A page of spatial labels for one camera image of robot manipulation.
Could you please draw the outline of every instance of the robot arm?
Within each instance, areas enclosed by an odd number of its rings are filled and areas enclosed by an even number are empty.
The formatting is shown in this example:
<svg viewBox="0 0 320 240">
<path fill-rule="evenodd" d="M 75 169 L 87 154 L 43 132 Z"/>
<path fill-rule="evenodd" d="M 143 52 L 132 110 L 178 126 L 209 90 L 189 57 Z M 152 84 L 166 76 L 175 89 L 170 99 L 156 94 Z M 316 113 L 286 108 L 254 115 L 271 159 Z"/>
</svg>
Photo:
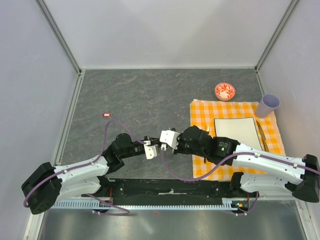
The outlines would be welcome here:
<svg viewBox="0 0 320 240">
<path fill-rule="evenodd" d="M 205 161 L 214 164 L 218 164 L 230 155 L 247 153 L 234 156 L 224 164 L 251 167 L 268 174 L 252 175 L 235 172 L 231 181 L 223 185 L 224 188 L 228 188 L 226 191 L 245 193 L 245 196 L 256 191 L 274 191 L 274 194 L 291 192 L 298 199 L 319 202 L 319 176 L 297 167 L 297 165 L 307 165 L 318 171 L 320 168 L 315 156 L 307 155 L 303 159 L 279 156 L 253 149 L 227 137 L 211 137 L 196 126 L 188 127 L 183 133 L 175 129 L 165 130 L 161 132 L 160 138 L 146 136 L 143 141 L 145 144 L 132 142 L 128 134 L 121 133 L 95 162 L 98 156 L 65 166 L 52 167 L 49 162 L 42 164 L 21 186 L 25 196 L 48 176 L 61 171 L 64 173 L 46 181 L 32 193 L 27 201 L 31 212 L 39 214 L 62 199 L 97 193 L 102 186 L 110 183 L 107 175 L 124 166 L 123 159 L 138 155 L 146 155 L 147 159 L 152 159 L 157 157 L 160 149 L 166 150 L 167 147 L 172 148 L 174 154 L 193 154 L 204 157 Z M 280 159 L 293 165 L 268 158 Z"/>
</svg>

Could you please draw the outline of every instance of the gray marble countertop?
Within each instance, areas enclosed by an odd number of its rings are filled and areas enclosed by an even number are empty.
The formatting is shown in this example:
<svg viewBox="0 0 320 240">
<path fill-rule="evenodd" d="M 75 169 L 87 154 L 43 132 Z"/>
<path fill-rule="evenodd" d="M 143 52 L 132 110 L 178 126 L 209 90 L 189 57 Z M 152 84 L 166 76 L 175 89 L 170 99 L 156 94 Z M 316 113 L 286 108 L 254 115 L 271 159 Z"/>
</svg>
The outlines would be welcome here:
<svg viewBox="0 0 320 240">
<path fill-rule="evenodd" d="M 190 126 L 193 99 L 218 101 L 214 88 L 230 83 L 236 89 L 235 102 L 255 102 L 262 97 L 253 69 L 119 69 L 87 70 L 67 137 L 62 165 L 77 163 L 98 155 L 102 149 L 106 122 L 124 123 L 141 139 L 159 138 L 162 130 L 182 132 Z M 126 131 L 111 123 L 106 149 L 119 133 Z M 169 167 L 178 175 L 192 178 L 192 156 L 166 151 Z M 144 155 L 124 159 L 125 166 L 112 178 L 172 179 L 160 157 Z"/>
</svg>

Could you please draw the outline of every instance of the yellow checkered tablecloth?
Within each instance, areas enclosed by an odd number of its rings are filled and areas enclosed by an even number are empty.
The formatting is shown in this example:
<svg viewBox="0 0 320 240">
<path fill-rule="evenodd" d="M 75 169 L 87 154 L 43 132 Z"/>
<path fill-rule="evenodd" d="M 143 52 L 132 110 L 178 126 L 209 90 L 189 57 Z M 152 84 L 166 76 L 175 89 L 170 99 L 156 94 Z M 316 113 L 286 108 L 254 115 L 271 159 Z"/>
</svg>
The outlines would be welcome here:
<svg viewBox="0 0 320 240">
<path fill-rule="evenodd" d="M 280 132 L 277 127 L 276 116 L 274 113 L 269 114 L 266 118 L 260 119 L 255 116 L 258 102 L 225 102 L 225 101 L 203 101 L 193 100 L 190 103 L 190 122 L 191 126 L 196 125 L 204 130 L 207 124 L 210 124 L 211 136 L 215 136 L 214 119 L 238 119 L 251 118 L 259 121 L 266 138 L 266 144 L 270 153 L 286 155 L 281 140 Z M 256 130 L 259 136 L 261 146 L 262 138 L 258 126 Z M 211 162 L 204 163 L 204 159 L 199 156 L 192 156 L 193 177 L 198 178 L 214 168 L 215 164 Z M 241 166 L 220 166 L 213 174 L 205 178 L 213 181 L 230 181 L 234 172 L 244 172 L 250 174 L 264 174 L 265 172 L 249 167 Z"/>
</svg>

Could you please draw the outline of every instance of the small red bowl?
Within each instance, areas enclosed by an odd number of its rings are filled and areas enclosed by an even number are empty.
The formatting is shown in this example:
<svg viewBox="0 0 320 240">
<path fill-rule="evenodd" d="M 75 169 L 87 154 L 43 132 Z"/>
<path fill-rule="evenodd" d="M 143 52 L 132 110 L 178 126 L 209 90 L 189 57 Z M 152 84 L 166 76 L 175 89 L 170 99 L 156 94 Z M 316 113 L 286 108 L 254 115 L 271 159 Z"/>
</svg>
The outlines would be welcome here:
<svg viewBox="0 0 320 240">
<path fill-rule="evenodd" d="M 229 83 L 219 83 L 214 88 L 216 97 L 221 101 L 229 101 L 236 95 L 236 89 Z"/>
</svg>

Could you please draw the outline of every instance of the small red object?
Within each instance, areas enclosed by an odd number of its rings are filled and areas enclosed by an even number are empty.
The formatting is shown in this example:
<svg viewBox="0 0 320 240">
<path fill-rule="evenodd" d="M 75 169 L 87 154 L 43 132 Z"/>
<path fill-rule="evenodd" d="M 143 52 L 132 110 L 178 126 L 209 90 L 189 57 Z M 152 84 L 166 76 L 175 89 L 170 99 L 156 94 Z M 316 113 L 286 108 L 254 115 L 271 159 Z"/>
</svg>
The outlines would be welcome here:
<svg viewBox="0 0 320 240">
<path fill-rule="evenodd" d="M 111 117 L 111 113 L 110 112 L 105 112 L 105 113 L 102 114 L 102 117 L 110 118 Z"/>
</svg>

